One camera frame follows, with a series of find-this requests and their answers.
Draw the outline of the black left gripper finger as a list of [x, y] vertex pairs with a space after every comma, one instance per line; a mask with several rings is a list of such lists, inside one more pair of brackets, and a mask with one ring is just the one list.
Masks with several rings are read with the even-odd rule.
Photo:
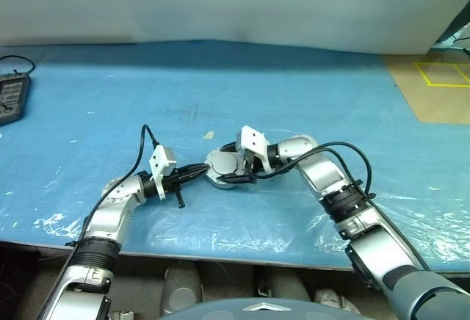
[[188, 172], [179, 171], [177, 174], [177, 182], [179, 184], [187, 183], [192, 180], [195, 180], [196, 178], [199, 178], [204, 173], [205, 173], [204, 171], [188, 171]]
[[177, 176], [199, 176], [204, 174], [209, 169], [207, 164], [188, 164], [183, 167], [176, 167], [173, 169], [172, 174]]

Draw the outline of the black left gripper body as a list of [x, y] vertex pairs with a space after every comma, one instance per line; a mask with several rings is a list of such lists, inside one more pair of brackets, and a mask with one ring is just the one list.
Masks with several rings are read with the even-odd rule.
[[181, 184], [179, 175], [169, 175], [163, 179], [163, 187], [165, 192], [174, 193], [178, 201], [178, 207], [184, 207], [183, 197], [181, 195]]

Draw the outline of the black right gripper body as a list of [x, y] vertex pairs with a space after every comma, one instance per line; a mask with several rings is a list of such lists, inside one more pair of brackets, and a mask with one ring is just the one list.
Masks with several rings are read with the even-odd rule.
[[264, 171], [261, 159], [250, 150], [242, 151], [242, 183], [256, 183], [260, 172]]

